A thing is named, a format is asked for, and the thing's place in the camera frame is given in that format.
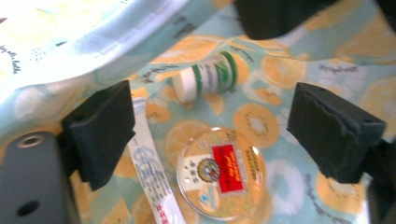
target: fabric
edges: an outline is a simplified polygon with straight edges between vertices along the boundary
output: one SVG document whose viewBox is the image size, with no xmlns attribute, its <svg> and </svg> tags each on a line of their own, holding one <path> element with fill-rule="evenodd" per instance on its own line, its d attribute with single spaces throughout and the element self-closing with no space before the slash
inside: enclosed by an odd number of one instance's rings
<svg viewBox="0 0 396 224">
<path fill-rule="evenodd" d="M 170 77 L 224 50 L 238 64 L 237 86 L 181 104 Z M 302 81 L 326 88 L 384 120 L 386 140 L 396 135 L 396 35 L 374 1 L 339 1 L 289 34 L 263 41 L 248 39 L 233 8 L 226 7 L 127 79 L 133 97 L 148 98 L 147 117 L 155 146 L 188 223 L 368 223 L 370 177 L 365 175 L 357 185 L 327 179 L 286 126 L 294 86 Z M 48 86 L 22 92 L 39 91 L 49 104 L 52 99 L 63 100 L 53 107 L 30 110 L 35 101 L 26 96 L 16 99 L 21 101 L 12 110 L 16 123 L 3 126 L 1 134 L 59 132 L 57 119 L 92 94 L 94 84 L 54 98 L 56 90 Z M 266 192 L 257 215 L 250 219 L 221 222 L 203 217 L 178 189 L 175 172 L 182 148 L 195 134 L 216 126 L 244 133 L 264 157 Z M 1 146 L 7 144 L 3 136 Z M 103 188 L 91 192 L 77 173 L 71 182 L 83 223 L 155 222 L 127 150 Z"/>
</svg>

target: screw hole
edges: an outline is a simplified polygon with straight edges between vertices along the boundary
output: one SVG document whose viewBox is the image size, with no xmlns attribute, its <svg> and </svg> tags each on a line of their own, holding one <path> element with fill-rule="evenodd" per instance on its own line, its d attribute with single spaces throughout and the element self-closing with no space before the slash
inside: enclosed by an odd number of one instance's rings
<svg viewBox="0 0 396 224">
<path fill-rule="evenodd" d="M 75 117 L 75 121 L 82 121 L 84 119 L 85 119 L 84 115 L 78 115 L 78 116 Z"/>
<path fill-rule="evenodd" d="M 18 209 L 17 216 L 26 217 L 31 213 L 33 213 L 38 208 L 39 205 L 40 203 L 38 201 L 30 201 L 29 203 L 24 204 Z"/>
<path fill-rule="evenodd" d="M 22 147 L 22 148 L 34 147 L 40 144 L 43 140 L 44 138 L 41 135 L 27 136 L 18 143 L 18 147 Z"/>
</svg>

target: white packet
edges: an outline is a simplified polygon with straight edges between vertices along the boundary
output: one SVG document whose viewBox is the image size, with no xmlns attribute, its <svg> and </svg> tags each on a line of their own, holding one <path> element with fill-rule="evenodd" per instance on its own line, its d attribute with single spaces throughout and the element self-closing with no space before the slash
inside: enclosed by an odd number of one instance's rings
<svg viewBox="0 0 396 224">
<path fill-rule="evenodd" d="M 139 97 L 133 101 L 135 136 L 128 143 L 128 148 L 156 223 L 185 224 L 149 131 L 146 99 Z"/>
</svg>

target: pill bottle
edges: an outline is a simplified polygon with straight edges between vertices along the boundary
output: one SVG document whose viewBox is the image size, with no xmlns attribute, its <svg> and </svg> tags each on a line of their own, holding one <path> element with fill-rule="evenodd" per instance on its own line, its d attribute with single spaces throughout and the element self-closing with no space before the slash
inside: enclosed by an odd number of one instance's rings
<svg viewBox="0 0 396 224">
<path fill-rule="evenodd" d="M 177 98 L 182 103 L 198 95 L 232 89 L 237 80 L 236 63 L 226 51 L 180 71 L 172 77 Z"/>
</svg>

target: red label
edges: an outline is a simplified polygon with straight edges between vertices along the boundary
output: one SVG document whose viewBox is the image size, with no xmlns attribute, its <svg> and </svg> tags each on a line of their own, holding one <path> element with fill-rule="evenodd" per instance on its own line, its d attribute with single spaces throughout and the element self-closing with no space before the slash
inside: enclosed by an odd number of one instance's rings
<svg viewBox="0 0 396 224">
<path fill-rule="evenodd" d="M 220 168 L 219 185 L 221 193 L 244 189 L 233 145 L 215 146 L 212 149 L 215 161 Z"/>
<path fill-rule="evenodd" d="M 163 224 L 169 224 L 168 218 L 166 217 L 166 214 L 165 214 L 165 212 L 163 211 L 163 207 L 160 206 L 160 205 L 156 205 L 155 207 L 157 208 L 157 211 L 158 211 L 158 213 L 159 213 L 159 215 L 160 215 L 161 222 L 162 222 Z"/>
</svg>

